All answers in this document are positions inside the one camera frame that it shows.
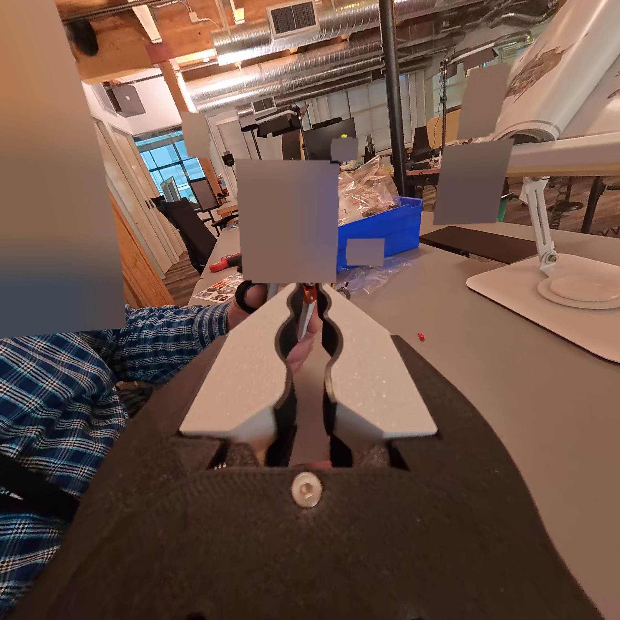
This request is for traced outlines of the pile of clear parts bags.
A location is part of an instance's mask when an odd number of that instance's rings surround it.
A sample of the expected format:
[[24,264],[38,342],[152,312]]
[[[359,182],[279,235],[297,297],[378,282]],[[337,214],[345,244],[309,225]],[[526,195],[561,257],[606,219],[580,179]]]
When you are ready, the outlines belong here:
[[356,167],[341,167],[338,175],[338,225],[401,206],[390,168],[380,156]]

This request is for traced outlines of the black office chair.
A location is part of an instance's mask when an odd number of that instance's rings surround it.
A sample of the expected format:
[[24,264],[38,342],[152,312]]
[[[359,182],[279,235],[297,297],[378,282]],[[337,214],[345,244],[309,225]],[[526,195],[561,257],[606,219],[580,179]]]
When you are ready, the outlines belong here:
[[157,209],[178,230],[187,248],[191,265],[202,274],[216,245],[215,236],[195,212],[194,203],[187,198],[168,202],[165,197],[153,198]]

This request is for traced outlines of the clear plastic bag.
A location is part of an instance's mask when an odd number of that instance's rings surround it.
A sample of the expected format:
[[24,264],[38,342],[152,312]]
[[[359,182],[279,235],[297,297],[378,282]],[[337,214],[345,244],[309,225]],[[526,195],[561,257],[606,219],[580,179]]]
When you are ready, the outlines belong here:
[[351,299],[352,295],[371,296],[377,293],[403,268],[410,267],[414,260],[403,257],[388,257],[380,266],[360,266],[344,269],[339,281],[334,285],[336,291]]

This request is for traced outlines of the black studio light panel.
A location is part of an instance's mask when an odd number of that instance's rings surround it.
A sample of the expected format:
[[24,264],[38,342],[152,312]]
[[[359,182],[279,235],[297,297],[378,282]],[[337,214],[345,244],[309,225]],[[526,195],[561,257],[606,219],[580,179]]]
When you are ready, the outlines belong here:
[[258,138],[276,137],[291,131],[298,131],[301,128],[301,121],[296,108],[271,113],[257,119],[256,124]]

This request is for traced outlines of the black desk mat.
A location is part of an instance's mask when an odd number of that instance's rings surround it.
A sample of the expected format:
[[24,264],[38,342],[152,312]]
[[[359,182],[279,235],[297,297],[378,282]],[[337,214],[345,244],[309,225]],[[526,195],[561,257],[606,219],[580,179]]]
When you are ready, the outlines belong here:
[[461,256],[477,256],[509,265],[537,255],[534,241],[447,226],[420,237],[420,243]]

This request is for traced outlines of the white instruction booklet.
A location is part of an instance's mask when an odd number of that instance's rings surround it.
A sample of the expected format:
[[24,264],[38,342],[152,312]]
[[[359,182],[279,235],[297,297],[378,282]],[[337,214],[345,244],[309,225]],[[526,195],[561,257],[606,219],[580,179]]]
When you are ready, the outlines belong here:
[[514,62],[491,140],[557,141],[619,56],[619,1],[566,1]]

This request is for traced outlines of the black light stand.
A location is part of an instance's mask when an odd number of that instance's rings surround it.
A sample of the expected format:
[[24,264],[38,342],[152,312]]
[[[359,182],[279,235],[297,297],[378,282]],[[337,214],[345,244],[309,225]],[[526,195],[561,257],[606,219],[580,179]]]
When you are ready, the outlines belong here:
[[449,78],[456,75],[458,66],[462,64],[465,73],[479,66],[485,66],[497,57],[493,49],[493,43],[487,44],[467,53],[460,54],[453,58],[446,58],[441,63],[439,73],[439,108],[441,119],[441,143],[440,150],[443,151],[447,143],[458,141],[456,137],[460,125],[461,105],[457,107],[447,107],[447,86]]

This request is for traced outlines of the large silver air duct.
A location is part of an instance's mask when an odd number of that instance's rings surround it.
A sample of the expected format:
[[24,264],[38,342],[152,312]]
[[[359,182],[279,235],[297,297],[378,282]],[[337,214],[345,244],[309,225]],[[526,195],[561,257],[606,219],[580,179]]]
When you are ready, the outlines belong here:
[[[212,46],[219,65],[240,63],[248,59],[279,53],[289,48],[307,46],[379,27],[379,1],[314,1],[319,31],[273,39],[267,17],[236,27],[211,32]],[[551,17],[559,1],[394,1],[396,23],[420,17],[464,18],[465,23],[488,23],[502,20],[534,25]]]

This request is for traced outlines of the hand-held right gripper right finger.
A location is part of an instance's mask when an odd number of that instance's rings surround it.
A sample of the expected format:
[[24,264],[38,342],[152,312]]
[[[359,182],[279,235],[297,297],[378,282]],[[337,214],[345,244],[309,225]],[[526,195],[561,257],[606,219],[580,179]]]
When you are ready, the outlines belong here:
[[324,425],[352,452],[393,439],[431,437],[438,427],[392,335],[331,286],[317,286]]

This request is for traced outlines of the black round speaker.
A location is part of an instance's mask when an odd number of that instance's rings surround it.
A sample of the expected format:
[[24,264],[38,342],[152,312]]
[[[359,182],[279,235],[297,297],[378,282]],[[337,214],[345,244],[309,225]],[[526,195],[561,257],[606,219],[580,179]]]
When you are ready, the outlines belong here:
[[77,50],[87,57],[94,57],[99,52],[97,35],[88,19],[73,19],[64,22],[67,38],[74,43]]

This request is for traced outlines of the black monitors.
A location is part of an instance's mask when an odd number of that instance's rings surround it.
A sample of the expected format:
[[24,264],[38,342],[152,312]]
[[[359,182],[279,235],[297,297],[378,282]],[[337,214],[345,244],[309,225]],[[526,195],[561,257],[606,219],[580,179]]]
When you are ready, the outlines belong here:
[[316,123],[313,128],[303,131],[308,160],[330,160],[330,148],[332,141],[337,138],[355,138],[354,119],[342,119],[336,117],[327,121]]

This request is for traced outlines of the blue plastic bin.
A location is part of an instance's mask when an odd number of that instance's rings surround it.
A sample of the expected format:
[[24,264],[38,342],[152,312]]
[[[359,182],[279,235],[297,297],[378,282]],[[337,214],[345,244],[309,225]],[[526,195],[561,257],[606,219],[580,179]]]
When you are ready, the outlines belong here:
[[382,266],[384,258],[419,246],[423,200],[400,197],[400,206],[338,227],[337,272]]

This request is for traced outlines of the person's left forearm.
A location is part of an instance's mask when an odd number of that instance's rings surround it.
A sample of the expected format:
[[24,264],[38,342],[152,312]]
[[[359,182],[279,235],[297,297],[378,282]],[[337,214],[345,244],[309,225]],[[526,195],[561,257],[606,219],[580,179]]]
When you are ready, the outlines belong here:
[[123,382],[165,383],[229,329],[231,303],[215,306],[125,306],[126,326],[86,336]]

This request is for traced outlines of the sticker sheet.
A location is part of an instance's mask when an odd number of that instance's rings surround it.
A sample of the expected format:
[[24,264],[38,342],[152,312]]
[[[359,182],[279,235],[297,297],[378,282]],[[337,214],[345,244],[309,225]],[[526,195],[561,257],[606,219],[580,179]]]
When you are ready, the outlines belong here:
[[193,297],[200,303],[207,305],[226,303],[235,297],[236,290],[243,281],[243,275],[235,272],[219,282],[197,291]]

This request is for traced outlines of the black steel pole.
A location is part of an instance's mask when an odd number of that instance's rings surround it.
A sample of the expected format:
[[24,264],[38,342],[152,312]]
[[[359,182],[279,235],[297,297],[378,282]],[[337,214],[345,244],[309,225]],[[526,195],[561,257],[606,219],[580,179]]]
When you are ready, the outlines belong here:
[[384,56],[394,182],[399,195],[404,196],[406,190],[406,149],[400,97],[400,75],[394,2],[379,1],[378,6]]

